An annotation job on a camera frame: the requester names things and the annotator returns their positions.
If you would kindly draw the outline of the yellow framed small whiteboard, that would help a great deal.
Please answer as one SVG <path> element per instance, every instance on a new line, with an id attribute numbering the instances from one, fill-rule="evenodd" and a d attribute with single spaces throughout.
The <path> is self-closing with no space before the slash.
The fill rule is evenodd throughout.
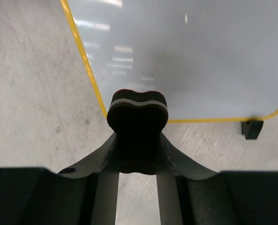
<path id="1" fill-rule="evenodd" d="M 161 92 L 170 122 L 278 115 L 278 0 L 63 0 L 103 115 Z"/>

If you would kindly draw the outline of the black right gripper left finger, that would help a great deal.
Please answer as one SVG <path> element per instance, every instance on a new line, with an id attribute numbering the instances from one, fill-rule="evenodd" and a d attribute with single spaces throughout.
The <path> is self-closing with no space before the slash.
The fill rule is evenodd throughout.
<path id="1" fill-rule="evenodd" d="M 116 135 L 74 165 L 0 168 L 0 225 L 113 225 L 119 169 Z"/>

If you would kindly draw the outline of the black eraser block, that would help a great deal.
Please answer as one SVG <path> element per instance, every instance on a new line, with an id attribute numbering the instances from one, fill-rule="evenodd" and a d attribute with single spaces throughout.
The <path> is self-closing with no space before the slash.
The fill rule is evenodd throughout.
<path id="1" fill-rule="evenodd" d="M 114 93 L 107 122 L 117 136 L 121 173 L 156 173 L 156 148 L 167 121 L 167 103 L 160 92 Z"/>

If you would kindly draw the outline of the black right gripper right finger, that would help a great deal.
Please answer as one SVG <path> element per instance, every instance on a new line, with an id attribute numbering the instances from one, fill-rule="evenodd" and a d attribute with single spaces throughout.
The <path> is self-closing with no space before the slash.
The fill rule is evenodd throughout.
<path id="1" fill-rule="evenodd" d="M 277 171 L 212 171 L 161 135 L 156 175 L 163 225 L 278 225 Z"/>

